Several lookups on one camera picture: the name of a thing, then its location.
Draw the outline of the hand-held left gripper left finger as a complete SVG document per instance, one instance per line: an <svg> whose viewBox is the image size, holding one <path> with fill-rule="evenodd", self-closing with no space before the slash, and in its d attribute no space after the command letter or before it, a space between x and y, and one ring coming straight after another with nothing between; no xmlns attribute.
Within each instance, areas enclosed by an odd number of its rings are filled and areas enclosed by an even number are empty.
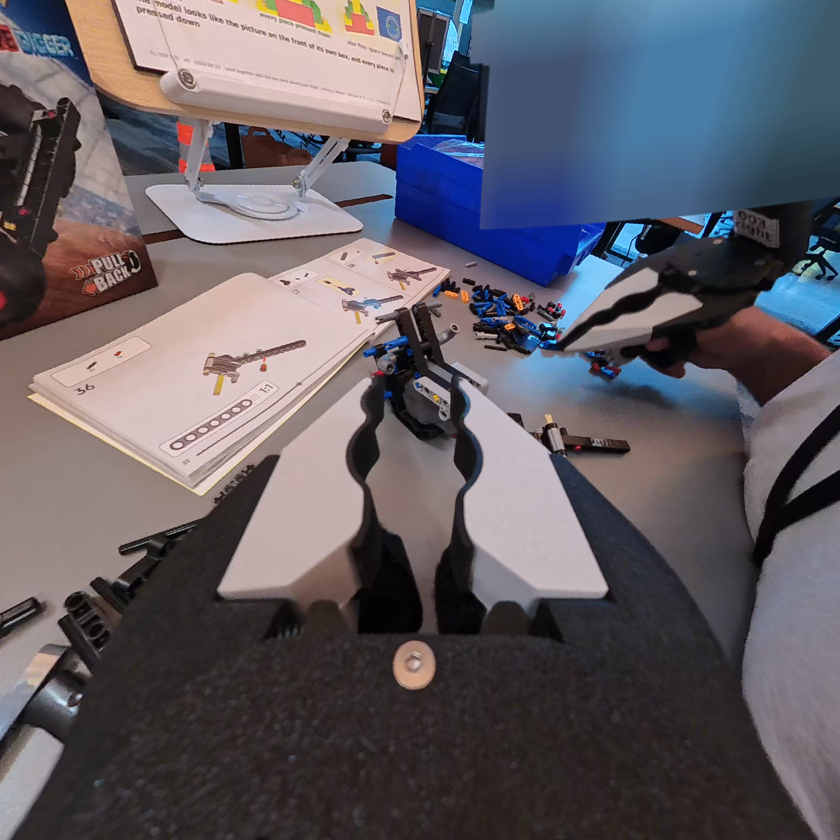
<svg viewBox="0 0 840 840"><path fill-rule="evenodd" d="M217 588L227 601L346 605L372 587L384 533L366 479L385 379L367 377L286 446Z"/></svg>

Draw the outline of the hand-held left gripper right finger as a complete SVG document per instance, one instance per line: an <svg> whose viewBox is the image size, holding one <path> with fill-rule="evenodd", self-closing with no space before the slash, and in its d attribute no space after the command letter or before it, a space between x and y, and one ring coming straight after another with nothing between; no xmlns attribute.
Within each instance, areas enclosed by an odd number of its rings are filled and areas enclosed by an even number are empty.
<svg viewBox="0 0 840 840"><path fill-rule="evenodd" d="M534 616L549 599L601 600L605 576L549 451L467 381L454 381L454 462L464 485L449 542L450 591Z"/></svg>

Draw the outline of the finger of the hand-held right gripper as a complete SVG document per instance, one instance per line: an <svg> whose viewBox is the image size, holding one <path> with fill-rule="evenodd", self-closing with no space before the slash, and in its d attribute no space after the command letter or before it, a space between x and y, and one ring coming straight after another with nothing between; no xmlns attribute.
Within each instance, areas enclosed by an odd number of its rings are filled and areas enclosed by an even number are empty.
<svg viewBox="0 0 840 840"><path fill-rule="evenodd" d="M697 312L702 306L695 296L667 291L660 293L651 307L652 329L586 329L578 326L576 319L560 340L560 353L580 357L595 353L603 357L607 365L621 367L639 355L656 328Z"/></svg>
<svg viewBox="0 0 840 840"><path fill-rule="evenodd" d="M651 307L661 291L658 271L642 268L624 273L578 318L586 329L652 329Z"/></svg>

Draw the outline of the black lego beam assembly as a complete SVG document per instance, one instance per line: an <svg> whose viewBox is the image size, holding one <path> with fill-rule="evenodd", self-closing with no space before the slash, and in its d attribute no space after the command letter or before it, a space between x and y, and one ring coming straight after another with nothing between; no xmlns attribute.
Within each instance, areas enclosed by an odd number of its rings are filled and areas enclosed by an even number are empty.
<svg viewBox="0 0 840 840"><path fill-rule="evenodd" d="M573 450L575 445L585 446L585 451L582 453L625 455L631 451L629 443L622 439L571 435L565 427L559 426L553 420L550 413L544 414L544 421L541 427L529 431L529 434L552 455L567 457L569 454L576 453Z"/></svg>

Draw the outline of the pile of small lego pieces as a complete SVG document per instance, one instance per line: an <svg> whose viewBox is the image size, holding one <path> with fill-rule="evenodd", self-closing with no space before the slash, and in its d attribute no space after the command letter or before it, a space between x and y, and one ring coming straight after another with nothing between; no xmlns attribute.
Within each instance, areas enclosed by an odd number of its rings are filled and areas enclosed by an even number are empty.
<svg viewBox="0 0 840 840"><path fill-rule="evenodd" d="M567 310L561 301L540 302L529 292L509 292L470 278L440 280L434 298L461 300L474 318L472 332L485 348L530 356L560 353Z"/></svg>

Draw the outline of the pile of black lego beams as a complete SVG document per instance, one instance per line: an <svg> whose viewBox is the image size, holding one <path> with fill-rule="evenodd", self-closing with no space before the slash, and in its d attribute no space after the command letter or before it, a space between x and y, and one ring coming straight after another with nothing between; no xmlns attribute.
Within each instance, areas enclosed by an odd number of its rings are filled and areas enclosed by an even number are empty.
<svg viewBox="0 0 840 840"><path fill-rule="evenodd" d="M2 697L3 757L24 728L47 732L59 742L67 740L88 682L77 667L92 672L120 619L152 573L203 521L199 518L123 543L119 546L121 556L138 552L142 556L113 581L98 576L90 581L91 592L79 590L68 595L58 621L67 645L43 646Z"/></svg>

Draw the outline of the person's right forearm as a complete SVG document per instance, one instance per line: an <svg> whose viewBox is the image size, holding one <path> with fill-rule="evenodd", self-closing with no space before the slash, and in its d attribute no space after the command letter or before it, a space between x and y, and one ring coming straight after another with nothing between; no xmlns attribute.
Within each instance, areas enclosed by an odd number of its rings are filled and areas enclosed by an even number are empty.
<svg viewBox="0 0 840 840"><path fill-rule="evenodd" d="M807 333L759 308L743 314L747 349L738 381L763 406L833 355Z"/></svg>

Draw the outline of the grey lego chassis model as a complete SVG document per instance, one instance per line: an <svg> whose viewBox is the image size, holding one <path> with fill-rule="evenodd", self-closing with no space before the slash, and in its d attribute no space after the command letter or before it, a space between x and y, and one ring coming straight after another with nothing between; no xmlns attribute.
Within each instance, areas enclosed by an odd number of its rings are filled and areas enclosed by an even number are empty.
<svg viewBox="0 0 840 840"><path fill-rule="evenodd" d="M452 324L436 332L434 318L440 306L417 303L376 317L379 324L393 322L399 337L373 345L364 352L372 358L385 379L385 400L394 416L420 440L454 437L451 390L461 378L482 394L489 391L488 380L460 363L449 364L442 347L459 332Z"/></svg>

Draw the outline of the open lego instruction booklet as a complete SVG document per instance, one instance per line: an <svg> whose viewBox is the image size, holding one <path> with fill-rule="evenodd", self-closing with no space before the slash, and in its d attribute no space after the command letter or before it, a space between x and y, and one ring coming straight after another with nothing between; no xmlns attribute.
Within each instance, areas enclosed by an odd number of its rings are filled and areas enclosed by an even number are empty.
<svg viewBox="0 0 840 840"><path fill-rule="evenodd" d="M237 275L38 373L30 399L205 494L450 269L360 238L264 278Z"/></svg>

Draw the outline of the lego set box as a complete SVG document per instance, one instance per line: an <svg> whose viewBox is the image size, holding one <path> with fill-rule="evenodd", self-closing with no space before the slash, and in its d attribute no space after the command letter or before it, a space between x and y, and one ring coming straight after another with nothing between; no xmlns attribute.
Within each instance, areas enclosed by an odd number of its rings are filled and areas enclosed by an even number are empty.
<svg viewBox="0 0 840 840"><path fill-rule="evenodd" d="M1 7L1 339L157 287L67 4Z"/></svg>

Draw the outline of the person's right hand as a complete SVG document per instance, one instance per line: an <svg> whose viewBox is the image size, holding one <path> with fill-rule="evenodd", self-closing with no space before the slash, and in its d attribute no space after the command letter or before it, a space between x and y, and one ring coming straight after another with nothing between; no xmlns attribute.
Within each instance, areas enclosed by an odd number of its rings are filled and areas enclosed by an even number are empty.
<svg viewBox="0 0 840 840"><path fill-rule="evenodd" d="M688 364L735 374L759 357L766 345L767 324L764 312L747 308L720 327L695 332L696 343L685 359L676 358L669 338L649 341L643 357L653 369L677 379L686 374Z"/></svg>

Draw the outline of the blue plastic bin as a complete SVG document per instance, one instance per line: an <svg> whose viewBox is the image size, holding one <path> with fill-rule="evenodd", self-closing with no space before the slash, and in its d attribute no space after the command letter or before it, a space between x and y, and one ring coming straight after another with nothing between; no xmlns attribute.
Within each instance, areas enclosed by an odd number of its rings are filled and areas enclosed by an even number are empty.
<svg viewBox="0 0 840 840"><path fill-rule="evenodd" d="M480 228L484 144L418 134L396 151L395 217L541 287L595 249L605 224Z"/></svg>

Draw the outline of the white tablet stand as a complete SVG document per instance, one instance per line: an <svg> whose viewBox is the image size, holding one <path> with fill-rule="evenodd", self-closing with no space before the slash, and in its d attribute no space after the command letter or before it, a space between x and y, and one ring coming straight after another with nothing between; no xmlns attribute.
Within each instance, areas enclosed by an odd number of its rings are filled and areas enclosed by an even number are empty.
<svg viewBox="0 0 840 840"><path fill-rule="evenodd" d="M329 138L291 185L205 185L200 169L214 126L204 119L182 123L192 128L185 184L150 185L145 193L187 238L230 245L362 230L362 222L312 189L349 140Z"/></svg>

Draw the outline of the instruction sheet on wooden board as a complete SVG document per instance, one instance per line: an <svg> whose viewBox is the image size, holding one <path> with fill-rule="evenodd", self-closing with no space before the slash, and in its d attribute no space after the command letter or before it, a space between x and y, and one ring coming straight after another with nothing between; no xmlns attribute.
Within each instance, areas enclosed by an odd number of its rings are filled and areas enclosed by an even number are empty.
<svg viewBox="0 0 840 840"><path fill-rule="evenodd" d="M414 2L66 5L94 86L132 108L390 143L421 127Z"/></svg>

